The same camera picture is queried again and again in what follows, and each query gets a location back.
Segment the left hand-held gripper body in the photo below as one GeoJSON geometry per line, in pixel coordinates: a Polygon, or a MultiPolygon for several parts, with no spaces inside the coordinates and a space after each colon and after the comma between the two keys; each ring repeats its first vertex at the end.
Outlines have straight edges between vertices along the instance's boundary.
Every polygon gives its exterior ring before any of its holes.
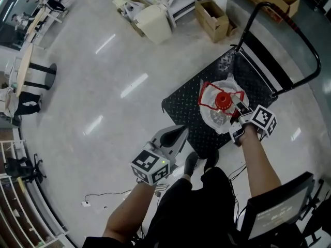
{"type": "Polygon", "coordinates": [[[176,156],[188,137],[185,125],[174,125],[159,130],[142,151],[131,161],[134,175],[141,181],[156,185],[177,167],[176,156]]]}

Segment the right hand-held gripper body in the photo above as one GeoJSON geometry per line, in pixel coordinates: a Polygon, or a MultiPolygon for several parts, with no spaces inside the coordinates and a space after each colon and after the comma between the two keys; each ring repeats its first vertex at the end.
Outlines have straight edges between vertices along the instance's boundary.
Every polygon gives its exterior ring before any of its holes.
{"type": "Polygon", "coordinates": [[[253,113],[246,115],[241,115],[236,109],[230,122],[229,135],[232,142],[237,146],[241,145],[239,138],[245,133],[245,127],[248,125],[253,125],[260,133],[260,141],[264,137],[270,137],[277,125],[275,114],[262,105],[258,105],[253,113]]]}

